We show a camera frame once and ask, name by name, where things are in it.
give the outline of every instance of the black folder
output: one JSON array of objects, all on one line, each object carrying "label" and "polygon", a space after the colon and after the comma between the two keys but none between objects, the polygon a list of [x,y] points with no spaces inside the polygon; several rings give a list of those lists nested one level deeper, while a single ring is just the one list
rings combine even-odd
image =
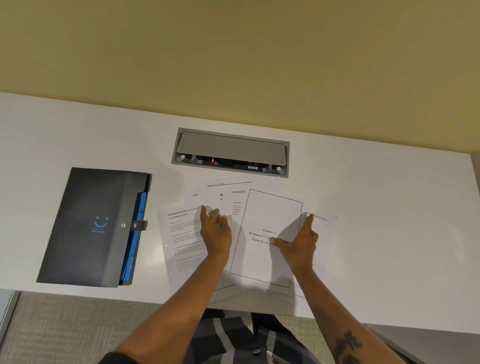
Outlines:
[{"label": "black folder", "polygon": [[39,283],[131,284],[151,174],[72,168]]}]

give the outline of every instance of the stack of papers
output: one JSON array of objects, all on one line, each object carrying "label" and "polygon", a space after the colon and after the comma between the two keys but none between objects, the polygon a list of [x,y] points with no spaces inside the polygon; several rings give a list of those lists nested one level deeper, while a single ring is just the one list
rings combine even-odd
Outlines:
[{"label": "stack of papers", "polygon": [[300,198],[276,187],[272,177],[238,174],[232,179],[202,181],[188,191],[185,204],[159,214],[163,252],[171,294],[176,292],[207,251],[200,235],[200,207],[218,208],[228,217],[232,229],[230,258],[211,302],[242,293],[262,290],[294,304],[304,299],[280,251],[269,237],[292,241],[310,213],[315,214],[313,230],[319,234],[314,256],[317,273],[328,262],[335,217],[320,214]]}]

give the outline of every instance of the white desk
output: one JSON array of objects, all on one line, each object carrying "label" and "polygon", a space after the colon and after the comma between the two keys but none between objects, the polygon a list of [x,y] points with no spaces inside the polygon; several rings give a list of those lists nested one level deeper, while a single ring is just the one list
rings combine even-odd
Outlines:
[{"label": "white desk", "polygon": [[[231,173],[172,165],[178,127],[290,141],[280,184],[338,216],[324,281],[360,321],[480,333],[469,155],[11,94],[0,94],[0,288],[165,302],[157,210],[180,203],[195,180]],[[35,283],[72,166],[153,174],[131,286]],[[258,292],[215,307],[312,316]]]}]

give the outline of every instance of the forearm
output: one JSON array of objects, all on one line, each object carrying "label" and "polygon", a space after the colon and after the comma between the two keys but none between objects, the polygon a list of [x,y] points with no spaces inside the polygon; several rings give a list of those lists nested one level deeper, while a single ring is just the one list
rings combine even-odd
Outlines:
[{"label": "forearm", "polygon": [[337,364],[404,363],[353,317],[312,269],[294,274]]},{"label": "forearm", "polygon": [[181,363],[226,260],[208,256],[183,286],[117,349],[143,363]]}]

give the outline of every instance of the blue smiley logo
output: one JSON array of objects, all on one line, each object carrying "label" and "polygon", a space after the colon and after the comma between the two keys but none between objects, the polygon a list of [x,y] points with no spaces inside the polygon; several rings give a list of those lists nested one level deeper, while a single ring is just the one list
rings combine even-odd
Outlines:
[{"label": "blue smiley logo", "polygon": [[98,225],[97,222],[95,221],[95,226],[98,227],[98,228],[104,228],[106,227],[108,224],[108,222],[106,222],[105,224],[103,225]]}]

